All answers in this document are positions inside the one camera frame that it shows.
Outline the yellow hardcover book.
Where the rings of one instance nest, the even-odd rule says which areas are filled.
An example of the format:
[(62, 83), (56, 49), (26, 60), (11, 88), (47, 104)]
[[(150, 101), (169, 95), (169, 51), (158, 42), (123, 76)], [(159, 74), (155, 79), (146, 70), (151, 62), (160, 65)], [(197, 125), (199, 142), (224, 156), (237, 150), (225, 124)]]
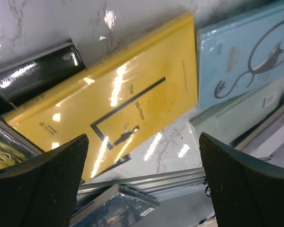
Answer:
[(4, 114), (44, 151), (86, 134), (88, 182), (198, 103), (193, 13), (184, 12)]

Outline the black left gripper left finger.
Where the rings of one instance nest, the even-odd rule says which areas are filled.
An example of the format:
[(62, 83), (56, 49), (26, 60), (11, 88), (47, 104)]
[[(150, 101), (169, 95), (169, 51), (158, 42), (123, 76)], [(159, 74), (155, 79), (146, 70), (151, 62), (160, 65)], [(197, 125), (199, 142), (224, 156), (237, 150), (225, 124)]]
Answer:
[(0, 169), (0, 227), (67, 227), (87, 157), (82, 134), (30, 160)]

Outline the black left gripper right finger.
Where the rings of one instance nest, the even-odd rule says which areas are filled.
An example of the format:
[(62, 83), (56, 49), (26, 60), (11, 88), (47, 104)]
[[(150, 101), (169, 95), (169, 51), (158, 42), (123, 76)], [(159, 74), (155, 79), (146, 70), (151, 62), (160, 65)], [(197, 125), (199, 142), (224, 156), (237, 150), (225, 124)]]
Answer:
[(220, 227), (284, 227), (284, 168), (203, 132), (200, 153)]

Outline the light blue cat book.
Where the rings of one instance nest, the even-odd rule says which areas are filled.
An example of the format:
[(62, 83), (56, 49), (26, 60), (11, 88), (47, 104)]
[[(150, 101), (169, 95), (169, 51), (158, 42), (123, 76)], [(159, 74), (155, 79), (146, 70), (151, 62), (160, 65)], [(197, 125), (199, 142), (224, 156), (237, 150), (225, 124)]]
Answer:
[(284, 0), (196, 32), (198, 107), (208, 109), (284, 77)]

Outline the purple night sky book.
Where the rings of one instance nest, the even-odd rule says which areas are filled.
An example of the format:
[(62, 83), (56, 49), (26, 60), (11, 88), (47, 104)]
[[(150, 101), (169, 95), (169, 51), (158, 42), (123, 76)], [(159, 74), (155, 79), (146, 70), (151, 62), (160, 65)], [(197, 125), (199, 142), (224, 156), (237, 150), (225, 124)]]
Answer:
[(284, 105), (256, 127), (235, 149), (261, 160), (270, 160), (283, 143)]

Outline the dark blue hardcover book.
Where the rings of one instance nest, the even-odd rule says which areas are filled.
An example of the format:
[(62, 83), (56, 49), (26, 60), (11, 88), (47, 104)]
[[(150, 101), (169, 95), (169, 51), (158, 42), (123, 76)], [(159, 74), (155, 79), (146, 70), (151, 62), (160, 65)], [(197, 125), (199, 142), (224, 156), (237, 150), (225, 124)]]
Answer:
[(160, 206), (147, 195), (114, 184), (73, 214), (70, 227), (130, 227)]

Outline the pale green grey book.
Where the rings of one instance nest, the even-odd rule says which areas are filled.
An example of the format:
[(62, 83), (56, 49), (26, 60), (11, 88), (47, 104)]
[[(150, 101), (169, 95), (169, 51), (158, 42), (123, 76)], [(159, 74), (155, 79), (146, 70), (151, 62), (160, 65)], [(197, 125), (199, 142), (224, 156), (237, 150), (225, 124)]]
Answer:
[(196, 146), (202, 132), (231, 143), (278, 107), (283, 88), (284, 79), (279, 79), (202, 112), (190, 121)]

